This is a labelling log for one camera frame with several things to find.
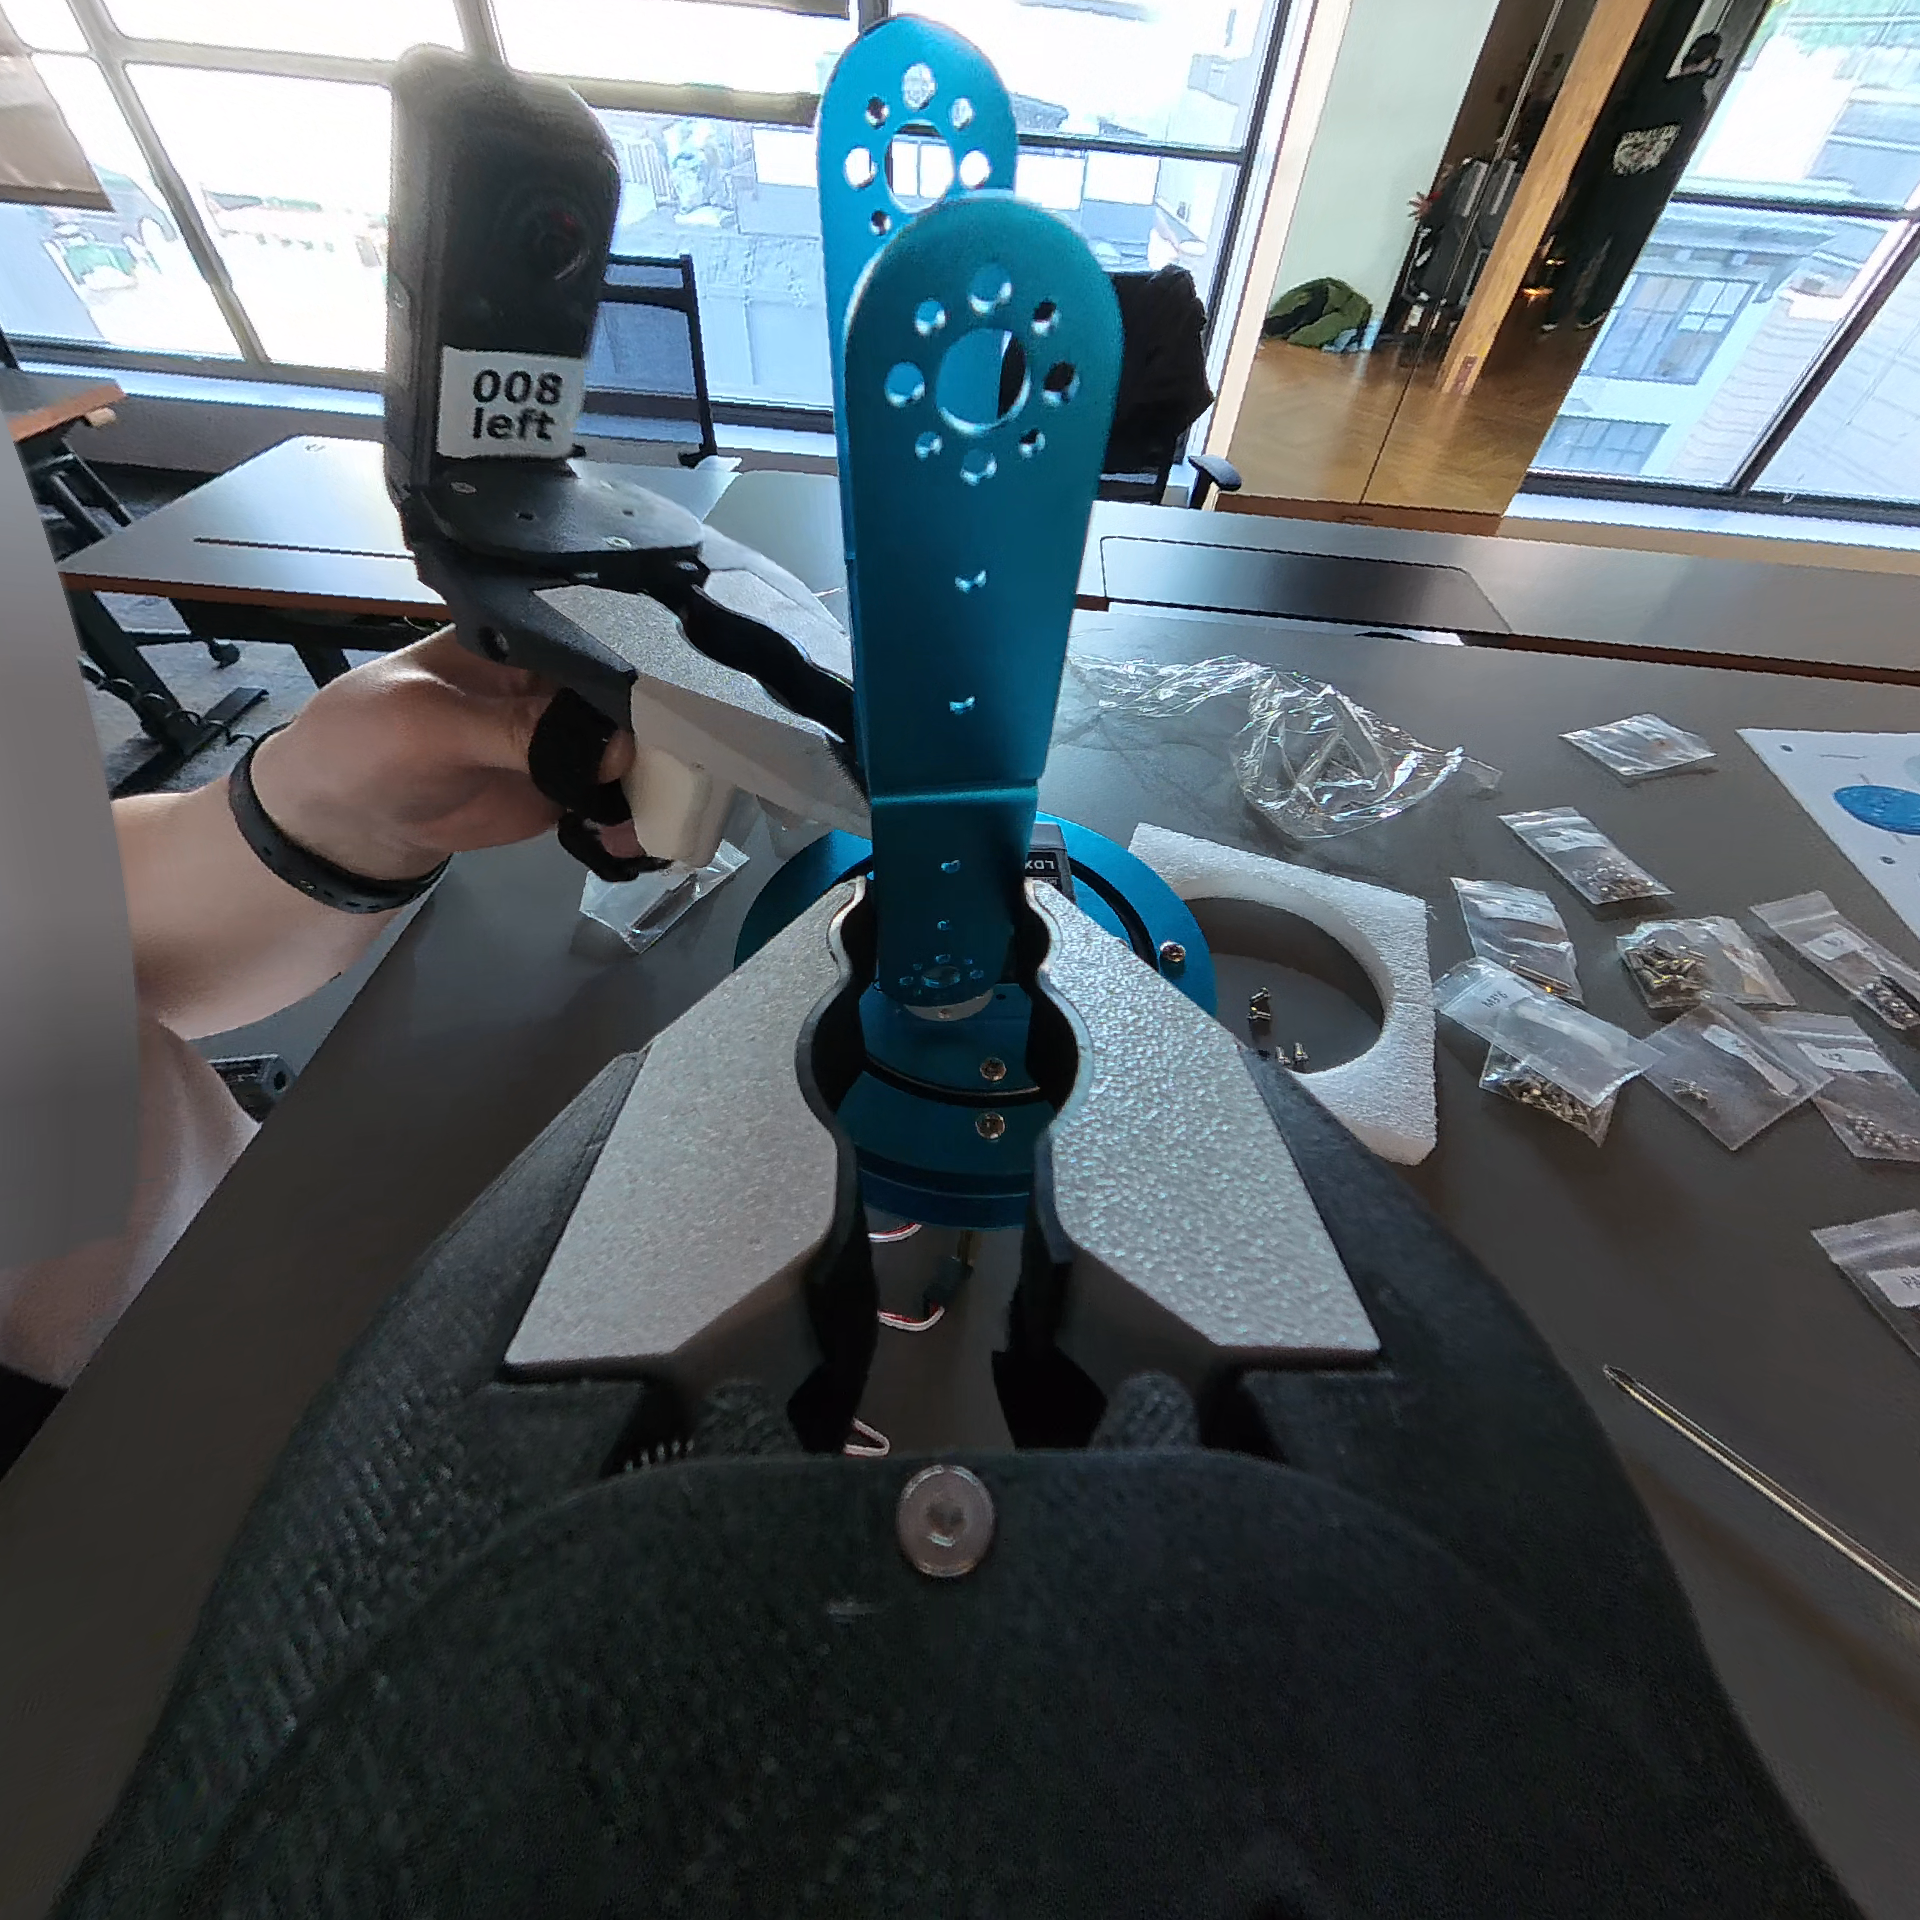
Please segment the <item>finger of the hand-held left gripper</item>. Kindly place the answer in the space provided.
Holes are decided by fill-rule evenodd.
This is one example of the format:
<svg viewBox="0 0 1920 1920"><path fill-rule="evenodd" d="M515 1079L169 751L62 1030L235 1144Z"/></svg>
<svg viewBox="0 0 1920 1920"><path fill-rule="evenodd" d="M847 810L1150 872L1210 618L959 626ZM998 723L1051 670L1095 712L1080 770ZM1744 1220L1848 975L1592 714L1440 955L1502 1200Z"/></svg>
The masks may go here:
<svg viewBox="0 0 1920 1920"><path fill-rule="evenodd" d="M699 652L660 602L594 585L544 588L533 600L633 667L631 729L642 747L792 814L868 820L836 735L743 670Z"/></svg>
<svg viewBox="0 0 1920 1920"><path fill-rule="evenodd" d="M856 735L845 634L754 574L684 571L672 612L695 652L756 682L779 708Z"/></svg>

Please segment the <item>dark grey desk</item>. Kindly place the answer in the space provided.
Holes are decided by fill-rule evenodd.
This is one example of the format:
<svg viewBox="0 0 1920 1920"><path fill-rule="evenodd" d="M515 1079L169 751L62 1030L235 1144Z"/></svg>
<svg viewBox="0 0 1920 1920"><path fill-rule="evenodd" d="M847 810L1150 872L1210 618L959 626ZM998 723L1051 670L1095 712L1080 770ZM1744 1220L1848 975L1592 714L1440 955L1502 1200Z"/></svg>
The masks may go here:
<svg viewBox="0 0 1920 1920"><path fill-rule="evenodd" d="M1599 1358L1819 1478L1915 1440L1809 1179L1477 1121L1430 1214L1279 1088L1377 1364L1216 1447L642 1466L513 1384L507 1253L690 986L566 953L553 846L442 881L4 1478L4 1916L1856 1916L1915 1872L1859 1625L1700 1625ZM1798 1397L1801 1460L1768 1451ZM1706 1648L1733 1652L1724 1692Z"/></svg>

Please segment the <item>clear plastic wrap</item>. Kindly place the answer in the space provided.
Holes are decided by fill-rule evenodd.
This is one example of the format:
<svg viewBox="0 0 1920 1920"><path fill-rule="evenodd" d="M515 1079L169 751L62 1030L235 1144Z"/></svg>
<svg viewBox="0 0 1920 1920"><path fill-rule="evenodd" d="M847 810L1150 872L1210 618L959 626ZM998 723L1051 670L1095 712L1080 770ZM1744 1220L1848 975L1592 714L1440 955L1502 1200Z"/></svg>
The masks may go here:
<svg viewBox="0 0 1920 1920"><path fill-rule="evenodd" d="M1239 655L1151 663L1074 652L1068 677L1098 712L1159 729L1203 708L1234 709L1235 787L1292 841L1382 826L1440 794L1489 797L1503 780L1465 747L1419 742L1333 683Z"/></svg>

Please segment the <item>black wristband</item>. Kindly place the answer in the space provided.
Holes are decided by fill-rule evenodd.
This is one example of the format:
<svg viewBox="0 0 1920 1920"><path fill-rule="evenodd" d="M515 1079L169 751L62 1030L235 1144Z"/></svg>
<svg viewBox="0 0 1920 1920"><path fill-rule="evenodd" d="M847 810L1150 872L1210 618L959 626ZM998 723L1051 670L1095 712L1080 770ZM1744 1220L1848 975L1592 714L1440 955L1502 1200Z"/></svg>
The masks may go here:
<svg viewBox="0 0 1920 1920"><path fill-rule="evenodd" d="M251 767L259 747L279 732L286 732L286 723L251 737L225 778L235 829L259 866L302 898L349 915L395 912L427 896L445 875L452 856L412 878L366 875L329 861L276 824L259 801Z"/></svg>

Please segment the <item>black metal frame chair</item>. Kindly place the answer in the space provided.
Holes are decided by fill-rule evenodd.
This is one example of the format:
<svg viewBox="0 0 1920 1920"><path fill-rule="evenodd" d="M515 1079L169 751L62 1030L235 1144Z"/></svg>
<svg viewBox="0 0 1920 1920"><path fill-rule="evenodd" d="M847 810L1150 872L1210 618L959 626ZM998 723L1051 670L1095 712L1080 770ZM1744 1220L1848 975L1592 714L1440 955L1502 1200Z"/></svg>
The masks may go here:
<svg viewBox="0 0 1920 1920"><path fill-rule="evenodd" d="M611 251L587 348L587 411L629 419L681 468L717 456L690 253Z"/></svg>

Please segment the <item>thick wooden pillar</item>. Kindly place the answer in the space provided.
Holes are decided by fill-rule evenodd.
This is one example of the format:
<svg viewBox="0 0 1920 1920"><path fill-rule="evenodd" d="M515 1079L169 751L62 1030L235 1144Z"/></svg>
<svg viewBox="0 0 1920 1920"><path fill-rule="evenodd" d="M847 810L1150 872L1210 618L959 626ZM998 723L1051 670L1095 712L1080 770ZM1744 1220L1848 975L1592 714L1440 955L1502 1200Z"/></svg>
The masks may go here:
<svg viewBox="0 0 1920 1920"><path fill-rule="evenodd" d="M1561 203L1578 160L1613 92L1649 2L1595 2L1548 111L1541 136L1515 181L1491 251L1452 331L1441 391L1470 396L1485 369L1527 267Z"/></svg>

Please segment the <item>office chair with black jacket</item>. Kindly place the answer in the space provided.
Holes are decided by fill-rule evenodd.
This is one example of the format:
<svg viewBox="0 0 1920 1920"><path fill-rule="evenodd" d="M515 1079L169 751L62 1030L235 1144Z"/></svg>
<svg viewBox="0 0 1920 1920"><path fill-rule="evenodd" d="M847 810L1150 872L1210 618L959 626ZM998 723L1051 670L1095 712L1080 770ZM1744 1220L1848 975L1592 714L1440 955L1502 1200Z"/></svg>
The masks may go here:
<svg viewBox="0 0 1920 1920"><path fill-rule="evenodd" d="M1187 434L1212 407L1206 371L1206 305L1189 271L1110 274L1122 333L1111 430L1101 456L1100 498L1163 506L1173 470L1187 465L1187 506L1212 492L1237 492L1237 470L1222 456L1187 452Z"/></svg>

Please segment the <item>yellow handled screwdriver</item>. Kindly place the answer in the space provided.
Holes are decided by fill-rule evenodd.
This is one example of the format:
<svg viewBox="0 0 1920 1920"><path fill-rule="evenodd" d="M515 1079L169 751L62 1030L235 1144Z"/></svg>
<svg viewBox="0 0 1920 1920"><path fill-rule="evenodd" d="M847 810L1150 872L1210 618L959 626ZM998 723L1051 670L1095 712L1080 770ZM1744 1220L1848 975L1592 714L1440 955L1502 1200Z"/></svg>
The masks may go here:
<svg viewBox="0 0 1920 1920"><path fill-rule="evenodd" d="M1908 1611L1918 1613L1918 1583L1914 1575L1886 1560L1884 1553L1867 1547L1849 1529L1836 1523L1829 1516L1826 1516L1790 1486L1764 1472L1744 1453L1735 1451L1730 1444L1717 1438L1713 1430L1702 1425L1695 1417L1671 1403L1665 1395L1656 1392L1638 1375L1612 1362L1604 1362L1599 1365L1599 1373L1618 1393L1664 1424L1669 1431L1684 1438L1695 1451L1702 1451L1706 1457L1709 1457L1721 1472L1733 1475L1744 1488L1784 1513L1803 1531L1814 1536L1829 1552L1838 1553L1856 1572L1871 1580L1886 1596L1908 1608Z"/></svg>

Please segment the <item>blue metal bracket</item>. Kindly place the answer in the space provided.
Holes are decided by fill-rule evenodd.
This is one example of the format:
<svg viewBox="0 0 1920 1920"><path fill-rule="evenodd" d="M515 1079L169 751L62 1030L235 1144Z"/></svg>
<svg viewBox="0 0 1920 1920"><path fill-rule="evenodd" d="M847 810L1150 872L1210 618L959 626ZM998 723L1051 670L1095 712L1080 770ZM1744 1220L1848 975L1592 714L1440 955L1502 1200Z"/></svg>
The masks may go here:
<svg viewBox="0 0 1920 1920"><path fill-rule="evenodd" d="M817 160L876 990L957 1019L1015 939L1122 319L952 27L861 32Z"/></svg>

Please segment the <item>dark adjoining desk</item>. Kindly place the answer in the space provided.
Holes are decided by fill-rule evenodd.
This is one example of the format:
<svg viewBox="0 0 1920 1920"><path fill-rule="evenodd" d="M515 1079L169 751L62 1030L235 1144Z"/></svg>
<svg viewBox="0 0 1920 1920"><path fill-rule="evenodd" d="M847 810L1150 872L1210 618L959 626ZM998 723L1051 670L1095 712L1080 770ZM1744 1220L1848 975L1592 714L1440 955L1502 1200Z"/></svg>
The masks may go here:
<svg viewBox="0 0 1920 1920"><path fill-rule="evenodd" d="M1598 660L1918 683L1914 574L1095 504L1085 612L1266 615Z"/></svg>

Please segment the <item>clear bag with long screw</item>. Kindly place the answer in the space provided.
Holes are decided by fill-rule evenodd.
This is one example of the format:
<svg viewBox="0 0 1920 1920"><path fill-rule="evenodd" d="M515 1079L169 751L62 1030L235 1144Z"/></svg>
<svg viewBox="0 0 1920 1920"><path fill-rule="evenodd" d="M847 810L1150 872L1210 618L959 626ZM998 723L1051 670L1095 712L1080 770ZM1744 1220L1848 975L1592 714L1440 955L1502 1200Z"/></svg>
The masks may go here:
<svg viewBox="0 0 1920 1920"><path fill-rule="evenodd" d="M661 939L688 912L749 864L748 852L722 840L702 866L670 861L626 879L584 878L580 912L623 947L640 953Z"/></svg>

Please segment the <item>person's left hand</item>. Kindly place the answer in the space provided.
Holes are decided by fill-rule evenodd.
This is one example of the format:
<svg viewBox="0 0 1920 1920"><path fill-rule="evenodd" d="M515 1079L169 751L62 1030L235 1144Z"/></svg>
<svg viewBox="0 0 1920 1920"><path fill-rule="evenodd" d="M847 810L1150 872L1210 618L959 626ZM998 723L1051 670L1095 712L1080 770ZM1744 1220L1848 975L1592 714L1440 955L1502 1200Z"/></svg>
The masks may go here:
<svg viewBox="0 0 1920 1920"><path fill-rule="evenodd" d="M527 767L556 691L442 631L324 683L254 751L251 789L276 827L333 867L412 879L557 824L561 807Z"/></svg>

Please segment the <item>large grid window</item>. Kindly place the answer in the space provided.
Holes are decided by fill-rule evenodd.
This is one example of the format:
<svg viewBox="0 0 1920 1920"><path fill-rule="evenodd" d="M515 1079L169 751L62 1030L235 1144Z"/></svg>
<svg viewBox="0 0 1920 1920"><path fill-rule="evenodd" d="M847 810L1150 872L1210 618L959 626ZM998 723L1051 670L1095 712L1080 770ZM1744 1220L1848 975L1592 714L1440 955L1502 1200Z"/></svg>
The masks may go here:
<svg viewBox="0 0 1920 1920"><path fill-rule="evenodd" d="M1235 248L1285 3L24 2L4 26L104 208L4 206L4 325L68 357L378 371L395 59L492 53L574 85L615 152L618 248L690 256L726 415L828 403L817 96L894 15L1006 84L1015 188L1110 271Z"/></svg>

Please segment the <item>blue round robot arm base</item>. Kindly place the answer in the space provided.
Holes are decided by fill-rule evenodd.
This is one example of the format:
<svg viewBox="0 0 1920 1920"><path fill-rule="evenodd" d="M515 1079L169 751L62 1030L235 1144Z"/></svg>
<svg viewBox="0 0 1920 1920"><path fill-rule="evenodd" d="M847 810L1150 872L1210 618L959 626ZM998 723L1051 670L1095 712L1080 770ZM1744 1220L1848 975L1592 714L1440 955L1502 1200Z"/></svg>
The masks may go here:
<svg viewBox="0 0 1920 1920"><path fill-rule="evenodd" d="M1138 856L1040 814L1023 872L1068 896L1201 1012L1216 1010L1206 937ZM1013 972L963 1019L922 1019L876 984L858 1013L866 1065L836 1116L856 1150L868 1211L937 1227L1020 1227L1051 1109L1025 1065L1031 1007Z"/></svg>

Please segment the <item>group of small screw bags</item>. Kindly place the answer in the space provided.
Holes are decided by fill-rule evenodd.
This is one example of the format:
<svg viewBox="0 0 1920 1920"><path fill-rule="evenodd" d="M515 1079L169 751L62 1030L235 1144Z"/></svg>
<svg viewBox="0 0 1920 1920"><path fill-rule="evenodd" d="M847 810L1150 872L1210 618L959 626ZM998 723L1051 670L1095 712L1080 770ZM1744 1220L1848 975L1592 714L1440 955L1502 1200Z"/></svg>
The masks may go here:
<svg viewBox="0 0 1920 1920"><path fill-rule="evenodd" d="M1612 953L1656 1026L1635 1037L1585 1007L1543 892L1458 875L1471 953L1434 993L1445 1021L1485 1043L1483 1091L1601 1141L1620 1091L1643 1081L1730 1151L1807 1107L1856 1162L1915 1169L1915 1068L1887 1047L1915 1047L1915 961L1819 887L1741 918L1654 918L1667 883L1583 812L1499 821L1585 906L1628 913Z"/></svg>

